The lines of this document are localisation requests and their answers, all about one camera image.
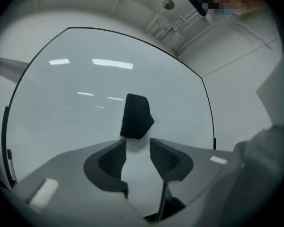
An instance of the round ceiling fixture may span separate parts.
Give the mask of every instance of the round ceiling fixture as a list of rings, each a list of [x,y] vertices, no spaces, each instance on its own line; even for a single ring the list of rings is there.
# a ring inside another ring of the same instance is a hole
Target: round ceiling fixture
[[[163,7],[167,10],[172,10],[175,7],[173,0],[164,0]]]

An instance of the white wall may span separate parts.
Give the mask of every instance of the white wall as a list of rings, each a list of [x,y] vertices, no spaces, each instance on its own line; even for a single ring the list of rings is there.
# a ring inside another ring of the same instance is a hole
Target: white wall
[[[279,34],[274,19],[265,12],[246,14],[240,20],[269,42],[272,51],[229,21],[196,40],[179,57],[203,78],[218,150],[232,151],[236,143],[271,126],[256,90],[281,58]]]
[[[114,17],[94,11],[56,9],[29,14],[0,28],[0,57],[30,62],[53,37],[71,26],[109,29],[140,38],[165,49],[140,28]],[[1,72],[3,73],[0,74],[0,179],[8,184],[1,156],[1,126],[4,108],[9,105],[16,81],[10,80],[11,77],[2,76],[5,74],[4,71]]]

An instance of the black cloth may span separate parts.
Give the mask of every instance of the black cloth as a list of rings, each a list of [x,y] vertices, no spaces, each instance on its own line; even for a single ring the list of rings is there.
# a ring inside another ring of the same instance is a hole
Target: black cloth
[[[154,123],[150,105],[144,96],[127,94],[120,135],[141,139]]]

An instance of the white table surface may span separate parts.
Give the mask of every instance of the white table surface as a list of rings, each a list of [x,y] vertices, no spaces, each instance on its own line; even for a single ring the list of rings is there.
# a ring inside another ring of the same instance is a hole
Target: white table surface
[[[202,80],[185,65],[109,31],[68,29],[25,72],[7,126],[17,180],[58,154],[119,139],[128,93],[147,97],[156,122],[141,140],[127,141],[122,180],[142,216],[157,212],[163,182],[149,138],[212,149],[209,102]]]

